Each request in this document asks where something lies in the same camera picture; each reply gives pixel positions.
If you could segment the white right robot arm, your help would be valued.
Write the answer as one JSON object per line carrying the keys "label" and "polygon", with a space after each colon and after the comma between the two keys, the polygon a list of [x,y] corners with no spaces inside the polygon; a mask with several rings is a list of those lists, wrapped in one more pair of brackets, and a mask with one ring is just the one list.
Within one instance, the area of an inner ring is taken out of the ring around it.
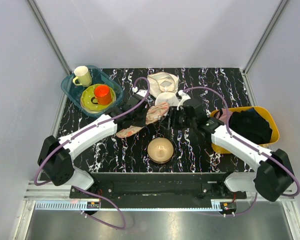
{"label": "white right robot arm", "polygon": [[296,182],[288,154],[257,145],[215,117],[207,116],[193,99],[168,110],[167,127],[174,130],[191,129],[198,138],[222,147],[235,155],[252,172],[233,172],[217,185],[218,195],[229,198],[234,192],[256,192],[264,199],[275,202]]}

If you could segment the pink floral mesh laundry bag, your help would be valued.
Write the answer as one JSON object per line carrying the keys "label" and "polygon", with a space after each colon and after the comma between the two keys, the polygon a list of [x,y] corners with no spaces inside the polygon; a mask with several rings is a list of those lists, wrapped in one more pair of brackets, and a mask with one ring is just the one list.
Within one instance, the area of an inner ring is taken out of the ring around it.
{"label": "pink floral mesh laundry bag", "polygon": [[[169,107],[170,106],[167,102],[161,102],[158,105],[150,107],[146,113],[144,125],[147,126],[162,119],[163,116],[168,112]],[[115,135],[118,138],[128,138],[132,135],[137,134],[143,128],[144,126],[131,125],[129,128],[120,130]]]}

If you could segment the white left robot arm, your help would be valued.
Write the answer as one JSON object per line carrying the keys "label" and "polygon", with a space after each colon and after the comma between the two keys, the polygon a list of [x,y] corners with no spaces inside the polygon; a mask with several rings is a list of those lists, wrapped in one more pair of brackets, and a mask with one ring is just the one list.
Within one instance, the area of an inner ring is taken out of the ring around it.
{"label": "white left robot arm", "polygon": [[36,175],[34,184],[42,186],[52,182],[56,187],[71,185],[80,188],[85,197],[93,198],[98,193],[94,178],[87,171],[75,167],[73,160],[104,138],[131,126],[145,126],[148,96],[146,90],[138,90],[126,103],[112,107],[82,129],[59,139],[52,135],[47,137],[39,155],[37,173],[44,172],[48,180],[39,182],[39,176]]}

